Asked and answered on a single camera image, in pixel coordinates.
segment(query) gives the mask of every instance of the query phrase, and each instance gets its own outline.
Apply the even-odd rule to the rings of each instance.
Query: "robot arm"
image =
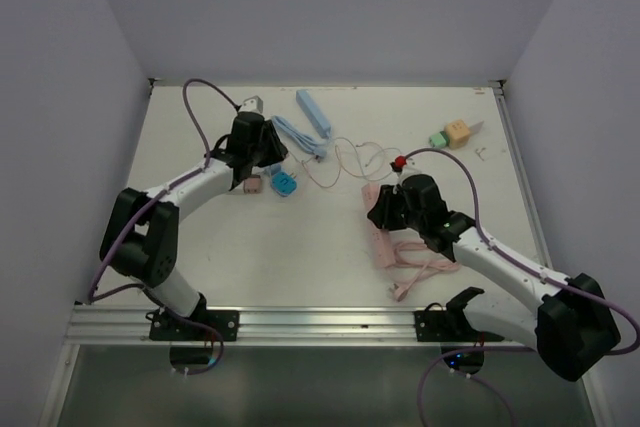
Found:
[[[470,287],[441,311],[426,311],[427,329],[459,334],[491,332],[538,352],[560,377],[575,381],[620,342],[610,310],[545,282],[553,279],[604,298],[598,283],[585,274],[570,278],[527,259],[483,231],[475,219],[450,211],[434,179],[425,174],[400,176],[382,186],[367,214],[383,230],[413,229],[434,252],[476,270],[510,295],[483,295]],[[524,264],[518,269],[495,249]]]
[[[258,112],[239,112],[225,137],[226,147],[215,147],[209,162],[201,162],[176,179],[146,191],[123,190],[100,248],[100,258],[104,259],[130,219],[151,199],[166,192],[162,201],[138,221],[139,226],[147,226],[146,232],[131,230],[116,250],[111,267],[138,279],[157,301],[192,320],[202,318],[206,299],[176,268],[180,222],[212,198],[234,189],[254,167],[282,162],[287,155],[271,121]]]

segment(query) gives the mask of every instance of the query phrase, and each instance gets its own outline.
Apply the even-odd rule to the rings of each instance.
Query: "blue plug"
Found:
[[[290,196],[296,190],[297,186],[298,184],[293,177],[285,172],[280,171],[271,177],[271,187],[282,197]]]

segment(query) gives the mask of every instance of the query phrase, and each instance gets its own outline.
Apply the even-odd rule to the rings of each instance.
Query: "wooden block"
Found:
[[[459,149],[464,147],[471,137],[471,130],[463,120],[458,119],[450,122],[444,128],[445,133],[449,136],[449,148]]]

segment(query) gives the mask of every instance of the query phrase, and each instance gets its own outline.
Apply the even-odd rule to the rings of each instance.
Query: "pink cable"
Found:
[[[433,277],[440,273],[456,272],[460,269],[460,264],[449,260],[430,259],[430,260],[410,260],[402,255],[403,251],[428,251],[429,248],[423,243],[416,240],[407,240],[396,243],[393,246],[393,253],[396,257],[396,263],[387,267],[385,270],[389,278],[393,281],[391,293],[396,302],[402,302],[409,290],[417,283]],[[410,280],[397,280],[391,275],[392,269],[419,269],[418,273]]]

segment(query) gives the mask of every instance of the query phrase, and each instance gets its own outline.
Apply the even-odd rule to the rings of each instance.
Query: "pink power strip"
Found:
[[[380,185],[369,183],[362,188],[362,200],[364,201],[364,208],[368,213],[378,201],[380,195]],[[393,244],[391,243],[391,237],[386,230],[380,230],[373,222],[367,219],[369,229],[371,231],[371,240],[373,241],[373,255],[376,266],[381,269],[391,267],[396,263],[396,256],[393,253]]]

